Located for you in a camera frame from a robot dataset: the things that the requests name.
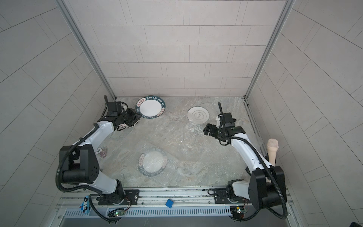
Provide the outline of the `green rimmed plate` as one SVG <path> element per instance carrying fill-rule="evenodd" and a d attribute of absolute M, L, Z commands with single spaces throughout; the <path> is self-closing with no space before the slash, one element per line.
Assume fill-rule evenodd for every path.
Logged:
<path fill-rule="evenodd" d="M 167 156 L 159 149 L 151 149 L 142 153 L 138 160 L 138 170 L 147 177 L 155 177 L 167 166 Z"/>
<path fill-rule="evenodd" d="M 154 119 L 165 111 L 165 102 L 158 96 L 145 96 L 136 103 L 136 112 L 146 119 Z"/>

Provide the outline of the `bubble wrap sheet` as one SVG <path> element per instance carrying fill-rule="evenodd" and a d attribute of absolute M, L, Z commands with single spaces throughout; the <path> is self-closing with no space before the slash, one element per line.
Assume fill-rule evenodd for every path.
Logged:
<path fill-rule="evenodd" d="M 138 142 L 134 151 L 132 185 L 143 187 L 184 186 L 185 176 L 182 175 L 182 162 L 177 157 L 145 140 Z"/>

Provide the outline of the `orange sunburst dinner plate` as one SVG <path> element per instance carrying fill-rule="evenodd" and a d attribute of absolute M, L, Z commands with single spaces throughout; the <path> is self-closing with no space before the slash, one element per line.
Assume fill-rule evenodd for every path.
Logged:
<path fill-rule="evenodd" d="M 124 129 L 127 129 L 127 128 L 130 128 L 130 127 L 133 127 L 135 126 L 138 122 L 140 121 L 140 119 L 138 119 L 136 122 L 134 122 L 134 124 L 132 126 L 128 126 L 127 124 L 120 124 L 118 127 L 117 127 L 117 131 L 122 131 Z"/>

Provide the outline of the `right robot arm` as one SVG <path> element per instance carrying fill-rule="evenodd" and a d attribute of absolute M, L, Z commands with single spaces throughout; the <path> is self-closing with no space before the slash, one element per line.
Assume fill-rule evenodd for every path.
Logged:
<path fill-rule="evenodd" d="M 203 130 L 206 136 L 219 141 L 221 146 L 231 145 L 236 149 L 247 165 L 246 171 L 250 176 L 249 182 L 242 179 L 229 181 L 226 189 L 214 189 L 212 196 L 226 199 L 235 206 L 232 210 L 232 220 L 244 222 L 254 218 L 260 210 L 267 209 L 279 219 L 287 219 L 287 198 L 285 188 L 285 173 L 279 166 L 274 166 L 266 160 L 251 144 L 246 131 L 236 126 L 236 119 L 231 113 L 224 112 L 222 105 L 218 104 L 220 113 L 217 124 L 207 124 Z M 255 212 L 245 217 L 245 205 L 251 203 Z"/>

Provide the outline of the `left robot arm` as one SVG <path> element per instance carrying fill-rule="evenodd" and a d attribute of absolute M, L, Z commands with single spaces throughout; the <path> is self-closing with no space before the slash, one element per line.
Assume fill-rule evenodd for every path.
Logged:
<path fill-rule="evenodd" d="M 105 102 L 102 116 L 93 128 L 71 146 L 59 152 L 55 184 L 61 192 L 91 190 L 102 203 L 118 205 L 126 197 L 122 183 L 102 173 L 96 151 L 115 130 L 121 131 L 139 122 L 141 114 L 125 102 Z"/>

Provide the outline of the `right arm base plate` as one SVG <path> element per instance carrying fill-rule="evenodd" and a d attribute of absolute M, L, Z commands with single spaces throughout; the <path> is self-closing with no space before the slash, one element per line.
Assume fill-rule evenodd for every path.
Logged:
<path fill-rule="evenodd" d="M 244 197 L 236 197 L 229 194 L 226 188 L 209 189 L 208 195 L 214 198 L 215 204 L 245 204 L 250 200 Z"/>

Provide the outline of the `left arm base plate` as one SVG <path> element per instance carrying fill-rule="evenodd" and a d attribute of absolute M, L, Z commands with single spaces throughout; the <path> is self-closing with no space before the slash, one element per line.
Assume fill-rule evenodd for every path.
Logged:
<path fill-rule="evenodd" d="M 96 198 L 98 205 L 136 205 L 140 190 L 124 190 L 121 194 L 103 194 Z"/>

